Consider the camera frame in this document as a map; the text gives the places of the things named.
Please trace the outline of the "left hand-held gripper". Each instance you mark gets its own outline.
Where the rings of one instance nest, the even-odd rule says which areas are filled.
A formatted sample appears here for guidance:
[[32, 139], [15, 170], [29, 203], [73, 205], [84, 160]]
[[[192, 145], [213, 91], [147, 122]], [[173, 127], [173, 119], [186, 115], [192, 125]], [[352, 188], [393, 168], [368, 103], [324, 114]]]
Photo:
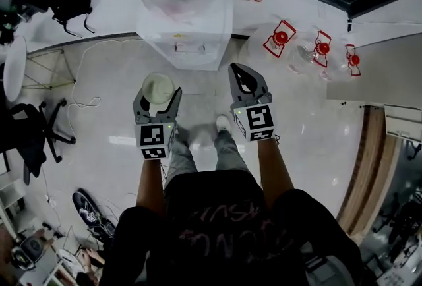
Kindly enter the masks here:
[[178, 87], [167, 108], [151, 117], [150, 102], [144, 96], [142, 88], [138, 91], [133, 101], [134, 130], [136, 146], [140, 148], [144, 159], [166, 159], [171, 154], [181, 97], [182, 89]]

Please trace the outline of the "person's right leg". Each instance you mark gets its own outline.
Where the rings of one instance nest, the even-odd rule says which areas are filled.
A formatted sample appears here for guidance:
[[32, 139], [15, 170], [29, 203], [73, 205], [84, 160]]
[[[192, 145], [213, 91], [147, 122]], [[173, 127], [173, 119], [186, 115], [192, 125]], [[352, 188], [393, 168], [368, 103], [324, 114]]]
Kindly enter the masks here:
[[214, 141], [214, 145], [218, 158], [216, 164], [217, 171], [238, 170], [250, 173], [229, 131], [221, 130]]

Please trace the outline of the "round white side table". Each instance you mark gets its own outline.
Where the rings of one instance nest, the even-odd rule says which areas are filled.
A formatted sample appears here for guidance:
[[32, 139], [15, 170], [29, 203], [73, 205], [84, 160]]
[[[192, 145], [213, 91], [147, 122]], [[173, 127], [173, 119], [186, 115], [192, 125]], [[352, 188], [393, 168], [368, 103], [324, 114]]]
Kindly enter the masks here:
[[23, 89], [53, 90], [75, 83], [64, 49], [31, 54], [23, 37], [10, 45], [3, 71], [3, 89], [9, 102], [16, 101]]

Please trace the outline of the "clear plastic cup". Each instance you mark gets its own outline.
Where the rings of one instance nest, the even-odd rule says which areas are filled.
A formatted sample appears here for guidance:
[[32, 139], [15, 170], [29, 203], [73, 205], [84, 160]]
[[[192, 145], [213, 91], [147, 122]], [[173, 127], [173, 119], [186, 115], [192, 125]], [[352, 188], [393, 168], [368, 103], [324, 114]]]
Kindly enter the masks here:
[[145, 99], [154, 105], [168, 102], [175, 91], [170, 77], [160, 72], [149, 74], [142, 83], [142, 93]]

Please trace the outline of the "person's leg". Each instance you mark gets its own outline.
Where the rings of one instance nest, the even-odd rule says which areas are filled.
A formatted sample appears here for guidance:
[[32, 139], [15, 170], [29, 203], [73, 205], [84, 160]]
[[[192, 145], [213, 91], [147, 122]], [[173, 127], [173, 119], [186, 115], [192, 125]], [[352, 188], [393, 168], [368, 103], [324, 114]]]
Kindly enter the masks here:
[[164, 188], [167, 188], [170, 181], [177, 175], [186, 173], [196, 173], [198, 170], [193, 159], [189, 145], [180, 142], [175, 135], [173, 147], [171, 149], [171, 159], [167, 170], [167, 179]]
[[250, 173], [229, 131], [221, 130], [214, 141], [214, 145], [218, 158], [216, 164], [217, 171], [238, 170]]

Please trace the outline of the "black skateboard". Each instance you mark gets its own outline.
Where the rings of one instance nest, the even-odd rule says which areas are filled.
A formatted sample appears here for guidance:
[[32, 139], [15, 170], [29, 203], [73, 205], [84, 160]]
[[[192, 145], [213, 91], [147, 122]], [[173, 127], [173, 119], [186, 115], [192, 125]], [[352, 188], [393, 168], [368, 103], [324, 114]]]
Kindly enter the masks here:
[[72, 201], [92, 236], [104, 246], [109, 246], [116, 230], [114, 224], [102, 215], [95, 201], [84, 189], [73, 192]]

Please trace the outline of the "white water dispenser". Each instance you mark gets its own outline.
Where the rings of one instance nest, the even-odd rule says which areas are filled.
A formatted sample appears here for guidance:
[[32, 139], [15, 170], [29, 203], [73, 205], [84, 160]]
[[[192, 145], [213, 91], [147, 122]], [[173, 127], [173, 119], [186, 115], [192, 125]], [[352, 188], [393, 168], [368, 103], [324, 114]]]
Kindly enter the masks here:
[[232, 0], [215, 0], [182, 21], [143, 7], [136, 24], [136, 33], [175, 68], [194, 71], [218, 69], [232, 30]]

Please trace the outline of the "person's right forearm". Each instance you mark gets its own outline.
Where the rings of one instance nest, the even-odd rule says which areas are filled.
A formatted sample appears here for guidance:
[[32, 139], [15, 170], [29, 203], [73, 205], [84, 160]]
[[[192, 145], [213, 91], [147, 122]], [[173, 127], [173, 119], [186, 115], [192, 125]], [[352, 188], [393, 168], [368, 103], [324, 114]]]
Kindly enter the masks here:
[[258, 141], [258, 160], [264, 199], [271, 208], [283, 193], [293, 190], [294, 186], [274, 138]]

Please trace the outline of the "black backpack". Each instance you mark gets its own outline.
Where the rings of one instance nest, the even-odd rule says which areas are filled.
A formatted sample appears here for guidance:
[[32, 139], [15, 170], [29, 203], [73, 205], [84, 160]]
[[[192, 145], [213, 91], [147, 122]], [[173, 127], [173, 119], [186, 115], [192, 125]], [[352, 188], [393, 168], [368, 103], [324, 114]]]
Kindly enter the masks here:
[[88, 16], [92, 12], [91, 0], [41, 0], [53, 11], [52, 19], [62, 25], [64, 31], [72, 36], [81, 38], [80, 34], [67, 29], [70, 19], [83, 16], [83, 27], [94, 34], [95, 31], [87, 25]]

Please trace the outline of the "person's left forearm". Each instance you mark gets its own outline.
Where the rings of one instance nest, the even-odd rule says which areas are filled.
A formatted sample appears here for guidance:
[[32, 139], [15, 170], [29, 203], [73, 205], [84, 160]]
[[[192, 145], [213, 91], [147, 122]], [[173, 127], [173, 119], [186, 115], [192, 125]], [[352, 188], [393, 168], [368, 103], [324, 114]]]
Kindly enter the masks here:
[[142, 165], [136, 206], [159, 215], [165, 214], [164, 190], [160, 160], [146, 160]]

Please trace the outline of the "person's black printed shirt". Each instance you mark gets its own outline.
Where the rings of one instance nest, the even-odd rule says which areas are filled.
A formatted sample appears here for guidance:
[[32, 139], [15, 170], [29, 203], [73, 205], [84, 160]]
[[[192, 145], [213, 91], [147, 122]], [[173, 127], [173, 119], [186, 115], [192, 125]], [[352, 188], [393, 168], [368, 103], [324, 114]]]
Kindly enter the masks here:
[[164, 199], [165, 215], [142, 206], [121, 214], [100, 286], [134, 286], [142, 272], [156, 286], [307, 286], [305, 244], [361, 281], [357, 245], [302, 190], [268, 207], [250, 173], [205, 171], [174, 177]]

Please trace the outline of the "wooden floor panel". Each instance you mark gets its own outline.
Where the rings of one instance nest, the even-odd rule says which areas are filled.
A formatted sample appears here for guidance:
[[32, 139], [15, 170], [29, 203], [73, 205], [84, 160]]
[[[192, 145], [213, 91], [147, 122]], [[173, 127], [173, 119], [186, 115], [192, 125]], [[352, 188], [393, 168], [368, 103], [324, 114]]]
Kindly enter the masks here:
[[400, 140], [386, 133], [384, 109], [363, 105], [358, 151], [337, 222], [359, 244], [372, 228], [392, 183]]

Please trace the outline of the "white drawer unit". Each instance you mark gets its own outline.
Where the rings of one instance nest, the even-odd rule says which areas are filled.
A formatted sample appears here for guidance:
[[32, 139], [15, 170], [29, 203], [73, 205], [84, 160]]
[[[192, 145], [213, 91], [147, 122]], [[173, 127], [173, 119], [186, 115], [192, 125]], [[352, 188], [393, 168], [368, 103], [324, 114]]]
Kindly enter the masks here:
[[422, 110], [385, 105], [386, 134], [422, 144]]

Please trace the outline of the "person's left leg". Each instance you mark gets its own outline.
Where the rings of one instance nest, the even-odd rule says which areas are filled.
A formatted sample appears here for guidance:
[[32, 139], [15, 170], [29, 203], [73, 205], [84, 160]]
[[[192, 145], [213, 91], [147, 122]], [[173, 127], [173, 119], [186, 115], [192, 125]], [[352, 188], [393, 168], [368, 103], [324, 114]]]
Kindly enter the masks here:
[[164, 188], [167, 188], [170, 181], [177, 175], [186, 173], [196, 173], [198, 170], [193, 159], [189, 145], [180, 142], [175, 135], [173, 147], [171, 149], [171, 159], [167, 170], [167, 179]]

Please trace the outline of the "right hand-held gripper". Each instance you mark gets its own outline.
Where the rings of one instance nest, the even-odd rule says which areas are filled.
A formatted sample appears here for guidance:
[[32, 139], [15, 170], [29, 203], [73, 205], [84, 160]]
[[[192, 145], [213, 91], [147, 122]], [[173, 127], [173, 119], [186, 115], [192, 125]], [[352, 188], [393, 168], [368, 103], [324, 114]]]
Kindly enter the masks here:
[[228, 67], [232, 114], [235, 124], [248, 142], [274, 137], [276, 120], [272, 94], [264, 77], [247, 65], [231, 63]]

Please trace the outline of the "person's white right shoe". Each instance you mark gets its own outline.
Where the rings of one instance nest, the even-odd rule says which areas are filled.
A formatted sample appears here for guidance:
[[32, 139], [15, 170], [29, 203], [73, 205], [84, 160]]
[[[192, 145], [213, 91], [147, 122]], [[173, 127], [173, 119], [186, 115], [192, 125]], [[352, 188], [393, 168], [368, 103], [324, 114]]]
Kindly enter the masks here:
[[227, 131], [231, 133], [231, 124], [229, 119], [225, 115], [219, 115], [216, 119], [216, 130], [217, 133]]

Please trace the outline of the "black office chair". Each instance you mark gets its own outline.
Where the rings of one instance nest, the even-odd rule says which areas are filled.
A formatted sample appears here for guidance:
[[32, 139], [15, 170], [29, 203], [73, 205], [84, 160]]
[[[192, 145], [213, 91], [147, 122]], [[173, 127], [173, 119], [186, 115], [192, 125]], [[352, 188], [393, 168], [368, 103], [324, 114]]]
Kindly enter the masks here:
[[24, 160], [23, 181], [30, 184], [30, 177], [39, 177], [41, 166], [47, 157], [44, 145], [48, 144], [56, 163], [62, 161], [57, 155], [55, 141], [73, 145], [76, 143], [74, 136], [65, 138], [53, 131], [57, 114], [62, 107], [67, 105], [65, 99], [61, 100], [47, 119], [43, 109], [46, 102], [41, 102], [38, 108], [30, 104], [20, 103], [8, 109], [4, 103], [0, 104], [0, 152], [16, 149]]

